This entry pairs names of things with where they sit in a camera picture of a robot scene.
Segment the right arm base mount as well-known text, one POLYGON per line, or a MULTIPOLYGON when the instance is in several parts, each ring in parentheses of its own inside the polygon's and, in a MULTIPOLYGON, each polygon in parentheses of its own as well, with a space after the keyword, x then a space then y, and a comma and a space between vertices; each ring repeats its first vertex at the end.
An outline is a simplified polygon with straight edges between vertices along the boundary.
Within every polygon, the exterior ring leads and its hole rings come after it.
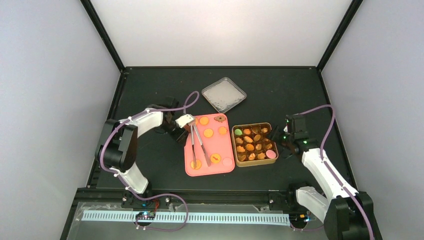
POLYGON ((308 211, 306 207, 297 202, 293 191, 269 191, 268 205, 272 211, 283 211, 288 213, 303 213, 308 211))

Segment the pink plastic tray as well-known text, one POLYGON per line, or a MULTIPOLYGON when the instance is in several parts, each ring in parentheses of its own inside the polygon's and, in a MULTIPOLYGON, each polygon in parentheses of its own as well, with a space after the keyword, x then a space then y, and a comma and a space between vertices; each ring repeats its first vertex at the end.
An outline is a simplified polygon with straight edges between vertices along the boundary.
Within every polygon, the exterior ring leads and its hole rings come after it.
POLYGON ((198 153, 197 156, 200 157, 199 160, 201 161, 201 168, 198 170, 193 170, 190 167, 190 162, 194 160, 194 157, 192 152, 191 134, 189 134, 186 140, 186 144, 184 146, 184 167, 185 167, 186 174, 190 177, 224 174, 224 173, 229 173, 233 171, 235 168, 234 151, 232 146, 231 131, 229 128, 228 118, 226 117, 226 121, 224 122, 217 122, 214 120, 214 117, 218 115, 226 116, 223 113, 197 115, 195 116, 195 124, 197 126, 197 129, 199 131, 200 137, 203 141, 203 144, 208 156, 210 157, 212 154, 219 154, 221 156, 221 162, 211 163, 211 166, 208 167, 204 160, 204 155, 202 151, 200 150, 200 153, 198 153), (199 119, 201 117, 208 117, 209 124, 201 125, 199 123, 199 119), (221 135, 218 132, 219 127, 222 127, 222 126, 227 128, 226 135, 221 135), (205 137, 203 134, 205 129, 212 129, 214 131, 214 135, 210 138, 205 137), (224 158, 233 159, 233 166, 230 166, 230 167, 224 166, 223 165, 224 158))

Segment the metal tongs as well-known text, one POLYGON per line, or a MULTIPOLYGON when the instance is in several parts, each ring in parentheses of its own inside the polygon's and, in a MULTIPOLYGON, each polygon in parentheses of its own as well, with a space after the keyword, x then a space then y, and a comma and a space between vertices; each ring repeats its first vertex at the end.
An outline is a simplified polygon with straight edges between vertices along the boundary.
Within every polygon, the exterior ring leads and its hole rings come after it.
POLYGON ((200 132, 195 123, 192 123, 190 125, 190 134, 191 134, 190 141, 191 141, 192 155, 193 155, 193 161, 194 161, 193 163, 194 168, 197 167, 197 159, 199 160, 201 159, 201 157, 198 156, 198 154, 200 153, 200 150, 203 154, 203 158, 206 165, 210 167, 211 166, 210 157, 206 151, 203 140, 200 136, 200 132))

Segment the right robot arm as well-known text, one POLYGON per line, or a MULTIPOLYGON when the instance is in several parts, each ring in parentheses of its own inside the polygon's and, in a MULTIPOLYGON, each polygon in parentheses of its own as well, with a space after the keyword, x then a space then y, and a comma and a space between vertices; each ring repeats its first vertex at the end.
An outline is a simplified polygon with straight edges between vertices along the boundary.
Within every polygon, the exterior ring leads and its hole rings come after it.
POLYGON ((293 210, 308 209, 322 222, 329 240, 375 240, 372 198, 344 179, 318 141, 309 136, 302 114, 286 116, 285 124, 284 128, 275 127, 268 138, 290 150, 323 191, 300 186, 286 193, 285 204, 293 210))

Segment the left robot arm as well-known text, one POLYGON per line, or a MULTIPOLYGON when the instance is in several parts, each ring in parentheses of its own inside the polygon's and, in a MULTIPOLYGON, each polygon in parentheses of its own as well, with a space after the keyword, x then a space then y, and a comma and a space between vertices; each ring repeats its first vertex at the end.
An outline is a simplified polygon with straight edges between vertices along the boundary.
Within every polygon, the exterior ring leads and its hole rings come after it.
POLYGON ((188 126, 194 124, 195 118, 187 113, 174 118, 175 112, 183 109, 152 104, 134 116, 108 119, 94 152, 95 160, 103 170, 119 178, 127 189, 144 194, 149 181, 136 164, 138 138, 159 128, 175 141, 184 143, 189 135, 188 126))

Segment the gold cookie tin box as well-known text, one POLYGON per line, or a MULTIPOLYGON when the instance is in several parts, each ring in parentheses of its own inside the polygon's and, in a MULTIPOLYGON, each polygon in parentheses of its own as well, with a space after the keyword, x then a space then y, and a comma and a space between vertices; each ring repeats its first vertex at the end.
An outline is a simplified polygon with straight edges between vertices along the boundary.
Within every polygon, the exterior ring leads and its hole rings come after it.
POLYGON ((272 126, 268 122, 235 125, 231 129, 232 148, 235 156, 235 163, 238 167, 252 167, 260 165, 273 164, 279 157, 276 143, 268 139, 268 133, 272 130, 272 126), (234 130, 245 129, 251 130, 251 134, 235 135, 234 130), (247 143, 244 136, 250 136, 254 142, 247 143), (243 144, 237 144, 235 138, 242 138, 243 144), (276 152, 276 158, 267 158, 266 151, 273 150, 276 152))

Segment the green round cookie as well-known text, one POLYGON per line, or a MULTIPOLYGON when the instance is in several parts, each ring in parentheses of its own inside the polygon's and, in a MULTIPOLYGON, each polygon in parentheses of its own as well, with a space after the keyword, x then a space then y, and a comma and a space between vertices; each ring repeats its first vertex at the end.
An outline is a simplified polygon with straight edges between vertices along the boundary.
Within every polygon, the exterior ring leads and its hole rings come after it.
POLYGON ((243 131, 241 129, 237 128, 237 129, 234 130, 234 134, 236 136, 242 136, 243 135, 243 131))

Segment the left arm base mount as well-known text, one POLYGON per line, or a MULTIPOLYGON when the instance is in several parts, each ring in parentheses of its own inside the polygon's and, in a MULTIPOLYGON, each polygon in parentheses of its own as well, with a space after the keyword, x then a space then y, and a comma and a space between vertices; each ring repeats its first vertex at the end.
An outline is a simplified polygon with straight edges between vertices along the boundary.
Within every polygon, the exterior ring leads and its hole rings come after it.
POLYGON ((167 209, 169 202, 166 202, 167 197, 160 197, 151 200, 140 200, 133 195, 125 195, 122 198, 121 207, 133 210, 158 210, 167 209))

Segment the clear plastic lid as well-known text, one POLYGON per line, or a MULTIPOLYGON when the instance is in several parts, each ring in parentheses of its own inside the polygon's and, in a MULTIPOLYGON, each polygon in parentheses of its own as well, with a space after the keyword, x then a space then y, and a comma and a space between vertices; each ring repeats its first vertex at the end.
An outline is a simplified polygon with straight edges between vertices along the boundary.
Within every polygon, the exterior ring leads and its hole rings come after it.
POLYGON ((247 94, 228 77, 223 77, 210 84, 201 93, 207 102, 221 114, 225 114, 247 97, 247 94))

